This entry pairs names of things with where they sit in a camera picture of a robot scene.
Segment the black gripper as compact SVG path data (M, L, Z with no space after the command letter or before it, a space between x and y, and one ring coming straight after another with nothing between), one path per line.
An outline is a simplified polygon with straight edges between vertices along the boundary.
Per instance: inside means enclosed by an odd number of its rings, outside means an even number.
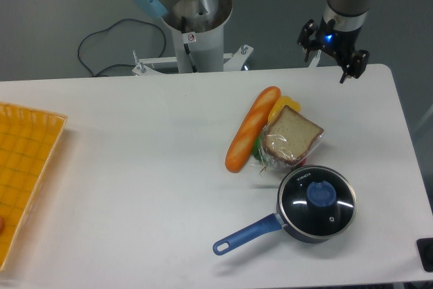
M369 61L369 52L367 50L356 50L355 43L360 34L361 27L344 32L333 29L327 29L327 23L321 19L318 25L313 19L310 19L301 28L297 43L305 52L304 61L308 62L312 51L324 51L327 55L333 57L339 66L342 67L342 76L340 83L346 79L358 79L364 72Z

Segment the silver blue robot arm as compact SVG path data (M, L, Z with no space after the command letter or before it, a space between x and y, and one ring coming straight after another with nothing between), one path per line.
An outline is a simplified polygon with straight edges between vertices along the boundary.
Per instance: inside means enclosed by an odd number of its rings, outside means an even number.
M161 18L171 29L177 67L183 72L239 71L253 52L242 45L228 60L223 49L223 29L231 16L232 0L133 0L152 18ZM325 53L342 68L341 81L359 78L369 52L355 43L369 11L370 0L327 0L320 22L309 20L297 43L305 55Z

